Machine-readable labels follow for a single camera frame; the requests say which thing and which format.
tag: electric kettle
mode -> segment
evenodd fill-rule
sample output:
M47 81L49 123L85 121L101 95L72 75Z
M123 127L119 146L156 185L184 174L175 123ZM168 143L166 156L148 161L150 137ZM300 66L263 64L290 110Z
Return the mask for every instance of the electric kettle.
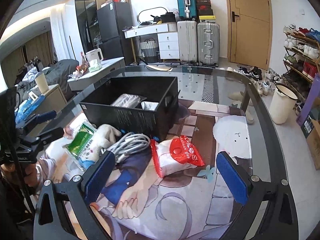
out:
M103 55L102 55L102 52L101 52L100 48L99 49L94 49L94 50L91 50L91 51L87 52L85 54L85 57L87 58L88 62L96 59L98 61L98 63L100 63L103 60Z

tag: printed hand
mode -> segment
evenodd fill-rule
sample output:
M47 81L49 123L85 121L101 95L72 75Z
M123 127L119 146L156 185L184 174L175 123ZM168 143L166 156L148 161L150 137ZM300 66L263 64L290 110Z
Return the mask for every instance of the printed hand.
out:
M112 216L118 217L119 219L138 217L146 206L148 196L148 188L140 189L135 186L129 187L122 193Z

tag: gray cable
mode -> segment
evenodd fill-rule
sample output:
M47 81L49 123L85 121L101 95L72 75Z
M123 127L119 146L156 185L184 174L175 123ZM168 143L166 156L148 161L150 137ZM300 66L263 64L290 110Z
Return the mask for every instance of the gray cable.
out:
M113 152L116 156L116 163L124 161L129 155L138 153L150 145L148 136L138 133L129 132L124 135L119 141L111 145L108 149L102 149L103 154L106 150Z

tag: metal bolt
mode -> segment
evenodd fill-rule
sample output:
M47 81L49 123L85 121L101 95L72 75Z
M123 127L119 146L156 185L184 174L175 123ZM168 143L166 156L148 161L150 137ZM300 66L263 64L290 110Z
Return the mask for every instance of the metal bolt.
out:
M76 176L74 176L73 178L72 178L72 180L74 181L74 182L77 182L77 181L79 181L81 179L81 176L80 175L76 175Z
M281 180L282 185L287 186L289 183L286 179Z
M257 182L260 180L260 178L257 175L252 175L251 180Z
M47 180L44 182L44 185L45 185L45 186L49 186L50 183L51 183L51 180L47 179Z

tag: anime print tablecloth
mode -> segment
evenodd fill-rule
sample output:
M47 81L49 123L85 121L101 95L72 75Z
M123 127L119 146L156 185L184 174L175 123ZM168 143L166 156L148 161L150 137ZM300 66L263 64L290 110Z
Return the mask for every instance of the anime print tablecloth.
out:
M69 128L85 118L80 114ZM238 108L179 100L176 122L167 139L186 135L196 146L205 165L165 176L156 174L151 150L130 156L111 173L91 206L114 240L219 239L233 221L241 204L236 203L219 171L218 152L252 174L248 127ZM37 168L54 182L81 174L62 146L71 140L53 142ZM85 239L72 209L67 206L78 236Z

